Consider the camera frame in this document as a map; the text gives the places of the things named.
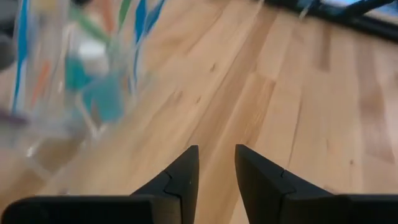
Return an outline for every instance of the white cap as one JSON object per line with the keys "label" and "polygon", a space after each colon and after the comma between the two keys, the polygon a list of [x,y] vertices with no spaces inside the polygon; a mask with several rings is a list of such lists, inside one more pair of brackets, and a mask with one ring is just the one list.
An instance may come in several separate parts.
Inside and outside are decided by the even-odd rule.
{"label": "white cap", "polygon": [[88,75],[105,76],[109,73],[106,46],[103,43],[96,40],[83,41],[78,48],[78,56]]}

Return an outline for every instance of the wood grain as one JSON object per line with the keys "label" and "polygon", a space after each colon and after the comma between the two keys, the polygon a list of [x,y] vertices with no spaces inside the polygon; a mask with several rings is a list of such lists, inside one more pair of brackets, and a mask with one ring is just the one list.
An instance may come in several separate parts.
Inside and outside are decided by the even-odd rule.
{"label": "wood grain", "polygon": [[256,1],[169,0],[146,42],[155,79],[137,108],[76,156],[73,146],[38,155],[54,169],[73,158],[48,181],[13,160],[18,175],[1,173],[13,184],[0,187],[0,205],[66,190],[128,195],[191,144],[195,223],[248,223],[239,143],[334,193],[398,193],[397,50]]}

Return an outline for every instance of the blurry object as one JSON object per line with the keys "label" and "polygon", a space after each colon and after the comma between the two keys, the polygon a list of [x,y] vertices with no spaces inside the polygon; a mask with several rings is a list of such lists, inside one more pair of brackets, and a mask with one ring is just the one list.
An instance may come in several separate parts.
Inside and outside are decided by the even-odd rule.
{"label": "blurry object", "polygon": [[99,1],[99,8],[101,10],[105,31],[108,35],[112,35],[115,27],[112,0],[97,1]]}
{"label": "blurry object", "polygon": [[77,6],[85,6],[90,3],[92,0],[71,0]]}
{"label": "blurry object", "polygon": [[18,13],[18,0],[0,1],[0,32],[12,37]]}
{"label": "blurry object", "polygon": [[120,4],[118,16],[118,32],[120,32],[123,28],[124,21],[126,20],[126,16],[130,10],[131,1],[132,0],[123,0]]}
{"label": "blurry object", "polygon": [[[59,174],[81,149],[135,108],[152,76],[136,69],[133,78],[131,67],[143,67],[135,53],[159,17],[163,1],[159,2],[160,7],[147,13],[146,7],[140,11],[124,1],[122,13],[112,14],[106,7],[83,10],[64,0],[19,0],[16,73],[10,84],[14,89],[2,94],[10,99],[4,100],[10,107],[4,103],[7,110],[0,113],[0,154],[7,161],[16,158],[4,165],[16,170],[18,179],[28,172],[45,182]],[[140,31],[135,34],[140,35],[134,35],[137,24]],[[129,86],[128,80],[134,83]],[[13,189],[19,180],[16,183],[6,185]],[[10,195],[7,190],[0,193]]]}
{"label": "blurry object", "polygon": [[7,69],[16,58],[16,51],[12,39],[0,34],[0,70]]}
{"label": "blurry object", "polygon": [[360,0],[342,5],[331,0],[265,0],[271,6],[284,7],[299,13],[300,18],[315,16],[356,30],[398,41],[398,17],[373,13],[374,9],[394,0]]}

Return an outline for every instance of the teal object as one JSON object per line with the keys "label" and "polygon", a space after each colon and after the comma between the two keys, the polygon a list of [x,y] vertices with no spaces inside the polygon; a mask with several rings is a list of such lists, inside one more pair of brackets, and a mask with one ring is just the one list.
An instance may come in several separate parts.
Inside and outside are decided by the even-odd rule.
{"label": "teal object", "polygon": [[115,122],[124,114],[123,94],[121,92],[119,78],[116,75],[108,75],[99,78],[83,94],[86,105],[96,108],[102,122]]}
{"label": "teal object", "polygon": [[93,81],[85,72],[83,62],[71,55],[65,57],[65,89],[79,91]]}

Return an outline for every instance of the black plastic jaw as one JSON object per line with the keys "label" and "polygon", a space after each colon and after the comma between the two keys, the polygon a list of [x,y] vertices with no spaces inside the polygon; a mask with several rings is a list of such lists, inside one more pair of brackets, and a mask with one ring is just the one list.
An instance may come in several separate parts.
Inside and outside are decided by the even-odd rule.
{"label": "black plastic jaw", "polygon": [[251,224],[398,223],[398,195],[333,195],[243,145],[235,166]]}
{"label": "black plastic jaw", "polygon": [[1,223],[192,224],[199,180],[198,147],[130,196],[32,197],[10,204]]}

